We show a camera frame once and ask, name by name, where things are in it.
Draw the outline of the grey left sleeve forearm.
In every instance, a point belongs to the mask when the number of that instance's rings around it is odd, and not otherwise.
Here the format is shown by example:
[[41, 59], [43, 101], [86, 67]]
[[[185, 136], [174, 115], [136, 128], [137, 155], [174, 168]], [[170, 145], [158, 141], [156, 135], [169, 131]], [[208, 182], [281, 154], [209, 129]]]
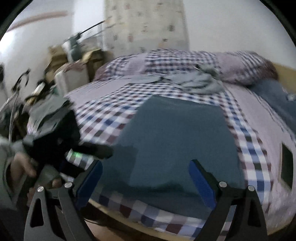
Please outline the grey left sleeve forearm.
[[7, 176], [12, 158], [18, 152], [25, 152], [21, 141], [11, 143], [7, 138], [1, 136], [1, 210], [16, 210], [13, 203], [14, 192], [9, 185], [9, 181], [7, 181]]

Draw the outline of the person left hand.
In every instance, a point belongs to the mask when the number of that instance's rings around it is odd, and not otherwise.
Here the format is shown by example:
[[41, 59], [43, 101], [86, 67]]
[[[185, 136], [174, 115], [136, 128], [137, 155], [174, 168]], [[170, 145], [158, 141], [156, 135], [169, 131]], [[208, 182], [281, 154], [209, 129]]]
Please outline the person left hand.
[[[24, 175], [27, 175], [31, 178], [36, 176], [36, 171], [32, 165], [31, 158], [21, 152], [17, 152], [10, 164], [10, 179], [11, 179], [11, 189], [13, 190], [14, 194], [16, 191], [19, 190], [21, 186], [21, 180]], [[62, 186], [62, 179], [57, 178], [52, 181], [50, 184], [51, 188], [60, 188]], [[30, 188], [27, 193], [27, 206], [29, 207], [36, 188]]]

